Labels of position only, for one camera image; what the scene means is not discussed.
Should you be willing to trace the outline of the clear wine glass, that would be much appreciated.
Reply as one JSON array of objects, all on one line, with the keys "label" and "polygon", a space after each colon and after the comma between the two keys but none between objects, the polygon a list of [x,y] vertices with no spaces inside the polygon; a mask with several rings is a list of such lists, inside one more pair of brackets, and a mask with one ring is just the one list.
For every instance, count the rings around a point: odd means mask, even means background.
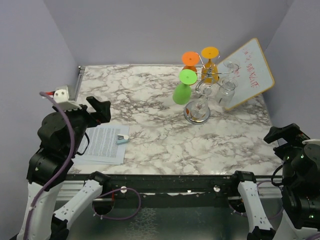
[{"label": "clear wine glass", "polygon": [[227,107],[235,95],[238,82],[234,78],[223,77],[219,81],[219,88],[215,100],[221,107]]},{"label": "clear wine glass", "polygon": [[192,103],[190,114],[193,120],[203,122],[210,116],[208,100],[212,93],[212,84],[207,82],[199,83],[195,91],[199,94],[199,97]]},{"label": "clear wine glass", "polygon": [[229,75],[236,73],[240,69],[240,62],[233,58],[225,59],[223,65],[227,68],[226,71],[221,72],[221,75]]}]

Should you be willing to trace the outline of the clear wine glass front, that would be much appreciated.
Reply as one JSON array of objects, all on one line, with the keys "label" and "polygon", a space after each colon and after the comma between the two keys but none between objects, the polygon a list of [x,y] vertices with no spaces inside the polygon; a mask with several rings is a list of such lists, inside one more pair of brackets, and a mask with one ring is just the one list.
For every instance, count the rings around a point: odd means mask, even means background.
[{"label": "clear wine glass front", "polygon": [[199,94],[199,97],[192,103],[190,114],[193,120],[203,122],[210,116],[208,100],[212,93],[212,84],[207,82],[199,83],[195,91]]}]

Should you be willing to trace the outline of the orange plastic wine glass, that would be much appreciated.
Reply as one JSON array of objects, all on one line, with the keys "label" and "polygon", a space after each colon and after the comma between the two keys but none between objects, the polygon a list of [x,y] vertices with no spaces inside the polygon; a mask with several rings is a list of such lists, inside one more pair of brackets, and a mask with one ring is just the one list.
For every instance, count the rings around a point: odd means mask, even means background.
[{"label": "orange plastic wine glass", "polygon": [[194,51],[185,52],[181,57],[182,63],[184,64],[183,70],[192,70],[197,72],[196,65],[200,61],[198,53]]}]

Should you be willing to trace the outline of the green plastic wine glass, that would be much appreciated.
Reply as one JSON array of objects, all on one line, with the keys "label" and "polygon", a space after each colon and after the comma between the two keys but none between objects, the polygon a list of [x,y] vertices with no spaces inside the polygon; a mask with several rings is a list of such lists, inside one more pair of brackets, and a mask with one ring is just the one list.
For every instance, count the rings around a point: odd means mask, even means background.
[{"label": "green plastic wine glass", "polygon": [[172,99],[178,105],[185,105],[190,101],[192,89],[191,85],[195,84],[197,74],[190,69],[183,69],[178,76],[180,83],[175,88]]}]

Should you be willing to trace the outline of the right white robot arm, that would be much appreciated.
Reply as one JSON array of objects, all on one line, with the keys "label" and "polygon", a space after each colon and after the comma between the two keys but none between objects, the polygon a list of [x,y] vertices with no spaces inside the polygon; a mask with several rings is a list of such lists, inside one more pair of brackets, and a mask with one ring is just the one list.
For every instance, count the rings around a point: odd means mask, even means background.
[{"label": "right white robot arm", "polygon": [[229,189],[241,196],[247,216],[249,240],[318,240],[320,238],[320,141],[311,139],[295,123],[272,126],[264,141],[268,144],[285,140],[273,148],[282,160],[280,188],[282,219],[277,230],[268,220],[252,172],[236,171]]}]

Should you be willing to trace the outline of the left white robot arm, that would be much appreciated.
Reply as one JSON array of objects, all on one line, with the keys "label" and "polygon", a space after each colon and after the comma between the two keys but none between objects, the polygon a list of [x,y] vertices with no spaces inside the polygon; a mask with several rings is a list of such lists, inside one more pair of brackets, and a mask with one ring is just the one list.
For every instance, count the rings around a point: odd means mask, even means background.
[{"label": "left white robot arm", "polygon": [[27,207],[22,227],[12,237],[14,240],[65,240],[87,206],[97,197],[106,197],[111,190],[111,178],[95,171],[71,200],[55,210],[58,194],[86,130],[110,122],[111,103],[89,96],[86,100],[94,112],[88,112],[87,105],[67,98],[49,96],[48,99],[55,111],[43,119],[37,132],[41,143],[29,161]]}]

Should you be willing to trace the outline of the yellow plastic wine glass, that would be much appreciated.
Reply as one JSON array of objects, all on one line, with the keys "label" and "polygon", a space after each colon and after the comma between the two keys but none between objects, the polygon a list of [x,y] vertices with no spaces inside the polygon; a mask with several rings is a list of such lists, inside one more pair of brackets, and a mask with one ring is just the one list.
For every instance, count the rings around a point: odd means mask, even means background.
[{"label": "yellow plastic wine glass", "polygon": [[214,46],[205,47],[201,51],[201,56],[207,59],[207,63],[201,70],[201,79],[205,84],[215,84],[219,81],[218,66],[215,61],[220,56],[219,50]]}]

